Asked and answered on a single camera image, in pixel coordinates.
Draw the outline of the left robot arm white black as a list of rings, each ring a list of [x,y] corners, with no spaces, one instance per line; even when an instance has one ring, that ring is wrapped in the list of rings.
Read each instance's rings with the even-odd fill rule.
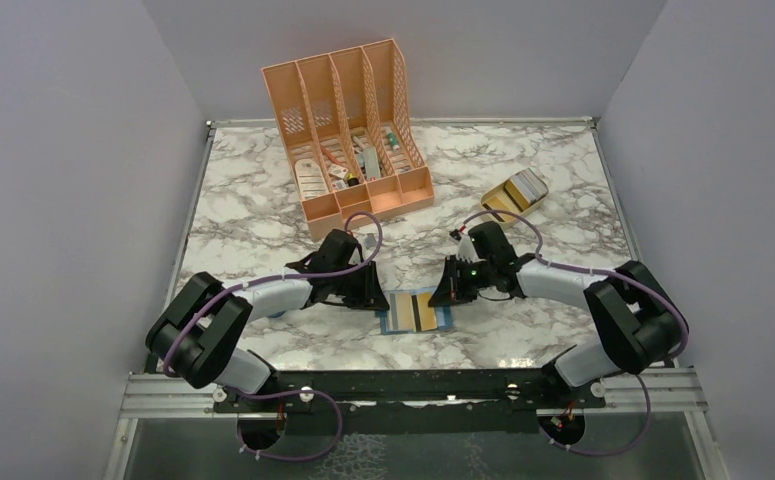
[[[376,263],[352,259],[360,243],[334,229],[320,247],[266,280],[234,290],[207,272],[193,275],[149,330],[145,346],[170,374],[194,388],[232,387],[248,407],[261,411],[276,401],[274,367],[237,344],[247,324],[303,310],[337,297],[340,307],[386,312]]]

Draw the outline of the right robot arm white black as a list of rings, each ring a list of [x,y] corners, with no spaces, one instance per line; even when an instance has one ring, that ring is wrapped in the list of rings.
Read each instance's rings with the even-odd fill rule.
[[[542,398],[563,407],[580,387],[606,375],[639,374],[685,346],[689,330],[649,269],[628,261],[613,269],[589,269],[516,253],[501,226],[488,221],[461,237],[446,258],[429,301],[433,308],[475,301],[496,289],[510,299],[547,299],[587,311],[596,335],[542,368]]]

